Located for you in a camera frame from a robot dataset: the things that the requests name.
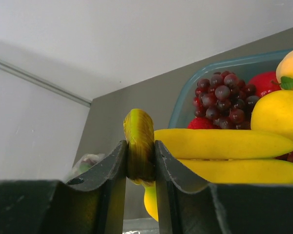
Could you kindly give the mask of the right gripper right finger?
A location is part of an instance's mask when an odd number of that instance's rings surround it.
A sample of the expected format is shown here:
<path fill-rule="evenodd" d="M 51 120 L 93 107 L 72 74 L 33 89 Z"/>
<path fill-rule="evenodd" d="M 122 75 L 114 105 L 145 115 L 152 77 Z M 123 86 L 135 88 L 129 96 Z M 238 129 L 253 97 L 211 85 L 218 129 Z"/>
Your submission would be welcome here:
<path fill-rule="evenodd" d="M 155 143 L 162 234 L 293 234 L 293 185 L 214 184 Z"/>

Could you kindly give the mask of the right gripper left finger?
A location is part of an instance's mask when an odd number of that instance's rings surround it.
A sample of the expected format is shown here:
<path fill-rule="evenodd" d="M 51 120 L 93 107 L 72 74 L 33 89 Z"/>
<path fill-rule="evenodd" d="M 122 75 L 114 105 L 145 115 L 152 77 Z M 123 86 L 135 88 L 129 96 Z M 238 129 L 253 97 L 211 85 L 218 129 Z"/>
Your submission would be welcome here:
<path fill-rule="evenodd" d="M 0 180 L 0 234 L 120 234 L 127 143 L 63 183 Z"/>

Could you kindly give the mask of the fake banana bunch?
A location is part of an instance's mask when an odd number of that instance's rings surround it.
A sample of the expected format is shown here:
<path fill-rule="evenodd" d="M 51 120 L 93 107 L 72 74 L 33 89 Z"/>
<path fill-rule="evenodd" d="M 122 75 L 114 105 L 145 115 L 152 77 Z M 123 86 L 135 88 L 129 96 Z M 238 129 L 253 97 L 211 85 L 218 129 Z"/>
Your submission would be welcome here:
<path fill-rule="evenodd" d="M 152 118 L 132 109 L 123 121 L 128 145 L 127 177 L 145 189 L 144 205 L 158 219 L 155 187 L 155 142 L 212 183 L 293 184 L 293 163 L 279 157 L 293 150 L 293 141 L 254 130 L 153 128 Z"/>

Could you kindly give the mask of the purple grape bunch from bag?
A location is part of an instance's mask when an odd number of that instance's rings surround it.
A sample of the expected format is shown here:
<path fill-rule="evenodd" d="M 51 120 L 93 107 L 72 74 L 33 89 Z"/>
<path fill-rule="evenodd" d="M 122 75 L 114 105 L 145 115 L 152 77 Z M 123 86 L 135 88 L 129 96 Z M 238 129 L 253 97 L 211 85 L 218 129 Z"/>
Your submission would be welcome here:
<path fill-rule="evenodd" d="M 210 119 L 218 129 L 249 130 L 251 114 L 260 97 L 256 87 L 230 71 L 216 72 L 197 82 L 195 117 Z"/>

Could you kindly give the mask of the yellow mango from bag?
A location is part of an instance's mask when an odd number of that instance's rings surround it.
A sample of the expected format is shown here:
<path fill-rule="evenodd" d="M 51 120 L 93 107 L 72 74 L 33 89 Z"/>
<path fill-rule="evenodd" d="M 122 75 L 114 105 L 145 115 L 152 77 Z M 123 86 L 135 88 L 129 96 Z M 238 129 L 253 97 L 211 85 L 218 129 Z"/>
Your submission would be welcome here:
<path fill-rule="evenodd" d="M 260 98 L 251 114 L 251 129 L 293 141 L 293 91 L 274 91 Z"/>

